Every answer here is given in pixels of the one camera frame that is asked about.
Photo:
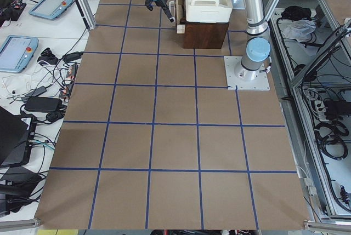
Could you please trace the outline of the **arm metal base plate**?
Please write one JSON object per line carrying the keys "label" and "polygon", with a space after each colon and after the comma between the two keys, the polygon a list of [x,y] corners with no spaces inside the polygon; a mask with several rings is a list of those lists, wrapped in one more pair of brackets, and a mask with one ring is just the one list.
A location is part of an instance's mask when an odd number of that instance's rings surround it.
{"label": "arm metal base plate", "polygon": [[256,71],[248,71],[241,64],[241,56],[225,56],[224,67],[229,90],[269,91],[268,74],[264,64]]}

